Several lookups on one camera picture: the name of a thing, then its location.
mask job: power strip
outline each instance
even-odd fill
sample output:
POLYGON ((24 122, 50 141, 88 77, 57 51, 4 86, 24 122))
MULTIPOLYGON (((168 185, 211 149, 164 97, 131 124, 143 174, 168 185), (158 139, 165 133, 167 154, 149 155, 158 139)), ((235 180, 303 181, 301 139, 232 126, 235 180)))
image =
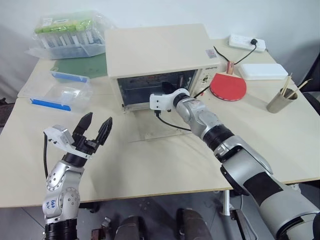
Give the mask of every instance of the power strip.
POLYGON ((252 50, 255 48, 250 42, 252 39, 256 39, 258 42, 256 43, 255 52, 264 52, 266 50, 266 43, 262 39, 258 39, 255 37, 249 36, 240 36, 236 34, 231 34, 229 37, 229 46, 237 49, 245 49, 252 50))

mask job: stainless steel cup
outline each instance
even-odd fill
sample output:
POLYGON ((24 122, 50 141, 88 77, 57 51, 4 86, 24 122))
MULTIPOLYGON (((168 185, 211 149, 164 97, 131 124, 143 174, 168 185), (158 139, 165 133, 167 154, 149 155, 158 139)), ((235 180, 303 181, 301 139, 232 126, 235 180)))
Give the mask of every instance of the stainless steel cup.
POLYGON ((281 95, 281 91, 282 91, 282 88, 277 93, 277 95, 275 95, 275 97, 271 100, 271 102, 269 102, 269 104, 266 106, 266 109, 270 113, 275 114, 275 113, 279 112, 285 106, 292 103, 294 100, 296 100, 298 98, 298 94, 295 93, 289 99, 287 99, 287 97, 294 92, 292 89, 287 88, 284 96, 281 95))

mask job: table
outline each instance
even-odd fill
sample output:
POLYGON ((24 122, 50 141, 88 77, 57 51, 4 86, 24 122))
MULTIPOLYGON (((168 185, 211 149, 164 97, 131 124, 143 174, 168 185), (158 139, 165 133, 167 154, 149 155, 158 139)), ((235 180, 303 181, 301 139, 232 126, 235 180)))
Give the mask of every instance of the table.
MULTIPOLYGON (((214 41, 220 52, 239 59, 247 51, 228 48, 223 40, 214 41)), ((267 52, 253 53, 244 63, 272 63, 267 52)), ((14 109, 0 135, 5 182, 0 207, 41 205, 45 197, 43 130, 55 124, 71 131, 87 112, 93 112, 89 139, 97 135, 101 123, 113 117, 113 127, 104 146, 85 165, 79 191, 82 202, 132 198, 173 193, 231 189, 220 173, 220 163, 196 136, 185 134, 153 140, 128 142, 126 118, 114 104, 115 96, 107 77, 92 80, 95 94, 85 112, 67 112, 30 104, 24 89, 36 83, 35 76, 49 70, 53 61, 40 60, 26 86, 19 93, 14 109)), ((47 87, 38 82, 39 93, 47 87)), ((272 167, 283 183, 320 179, 320 118, 299 92, 298 99, 272 114, 267 103, 284 81, 251 81, 247 94, 236 102, 226 102, 207 92, 199 97, 234 134, 240 135, 272 167)), ((63 152, 48 145, 48 169, 63 152)))

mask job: green mat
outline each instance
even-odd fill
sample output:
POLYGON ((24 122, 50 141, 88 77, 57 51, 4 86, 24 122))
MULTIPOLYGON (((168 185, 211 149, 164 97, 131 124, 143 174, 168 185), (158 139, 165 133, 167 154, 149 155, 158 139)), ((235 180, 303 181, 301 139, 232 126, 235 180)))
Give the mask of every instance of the green mat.
POLYGON ((107 75, 106 54, 91 57, 66 58, 55 61, 51 71, 86 76, 90 79, 107 75))

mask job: wooden stick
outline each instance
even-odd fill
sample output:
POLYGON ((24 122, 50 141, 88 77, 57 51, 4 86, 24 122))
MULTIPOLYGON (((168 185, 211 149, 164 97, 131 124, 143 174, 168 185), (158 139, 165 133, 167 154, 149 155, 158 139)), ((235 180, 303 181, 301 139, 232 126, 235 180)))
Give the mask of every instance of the wooden stick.
POLYGON ((288 85, 289 85, 291 76, 292 76, 292 73, 290 74, 290 76, 288 76, 288 77, 286 78, 285 84, 284 84, 284 86, 283 86, 283 88, 282 88, 282 92, 281 92, 281 95, 282 95, 282 96, 285 96, 285 93, 286 93, 286 91, 287 91, 287 88, 288 88, 288 85))
POLYGON ((309 81, 307 80, 307 81, 305 81, 304 83, 302 83, 301 85, 300 85, 300 87, 298 87, 297 88, 297 90, 295 90, 293 93, 291 93, 288 97, 286 97, 286 99, 289 99, 289 98, 291 98, 298 90, 300 90, 304 85, 306 85, 307 83, 308 83, 309 81))

